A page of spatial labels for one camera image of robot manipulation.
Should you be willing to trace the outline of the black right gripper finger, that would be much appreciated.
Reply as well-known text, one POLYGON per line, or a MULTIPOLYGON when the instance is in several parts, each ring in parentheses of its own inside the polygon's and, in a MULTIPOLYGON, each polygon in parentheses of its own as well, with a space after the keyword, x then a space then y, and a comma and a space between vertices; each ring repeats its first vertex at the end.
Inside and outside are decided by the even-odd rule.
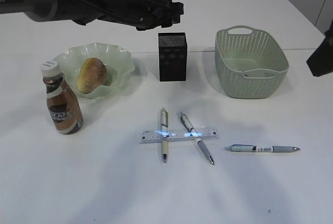
POLYGON ((333 71, 332 23, 320 46, 306 61, 312 75, 320 77, 333 71))

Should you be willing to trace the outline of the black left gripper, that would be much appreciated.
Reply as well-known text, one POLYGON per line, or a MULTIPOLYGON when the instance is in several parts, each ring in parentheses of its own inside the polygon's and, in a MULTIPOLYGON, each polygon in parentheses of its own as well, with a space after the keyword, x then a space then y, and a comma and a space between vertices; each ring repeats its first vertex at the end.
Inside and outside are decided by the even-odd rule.
POLYGON ((99 0, 108 12, 99 20, 136 27, 139 31, 168 28, 181 21, 184 4, 171 0, 99 0))

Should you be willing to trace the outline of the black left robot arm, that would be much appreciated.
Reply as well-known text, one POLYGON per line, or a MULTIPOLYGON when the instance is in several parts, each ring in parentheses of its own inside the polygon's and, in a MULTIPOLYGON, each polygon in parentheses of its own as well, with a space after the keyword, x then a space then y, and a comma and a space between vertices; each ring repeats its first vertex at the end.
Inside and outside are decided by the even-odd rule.
POLYGON ((101 20, 146 31, 180 23, 184 5, 172 0, 1 0, 2 14, 18 12, 35 22, 101 20))

